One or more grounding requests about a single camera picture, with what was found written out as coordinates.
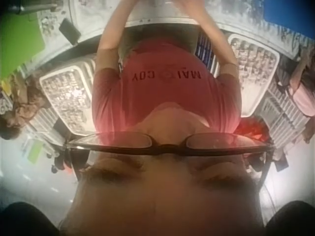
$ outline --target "red shirt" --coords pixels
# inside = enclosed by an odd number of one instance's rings
[[[93,118],[97,132],[124,131],[165,102],[204,117],[218,132],[233,133],[241,119],[238,79],[214,78],[194,55],[169,40],[139,44],[119,74],[103,69],[94,78]]]

